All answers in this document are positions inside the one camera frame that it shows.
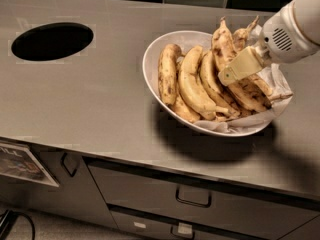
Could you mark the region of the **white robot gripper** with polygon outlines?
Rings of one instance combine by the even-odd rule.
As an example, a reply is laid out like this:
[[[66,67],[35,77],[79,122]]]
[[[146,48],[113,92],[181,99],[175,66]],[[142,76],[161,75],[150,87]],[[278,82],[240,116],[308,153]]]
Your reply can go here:
[[[288,64],[315,54],[320,50],[319,22],[319,1],[290,2],[265,22],[256,50],[246,47],[218,73],[220,82],[229,86],[261,71],[261,57],[268,63]]]

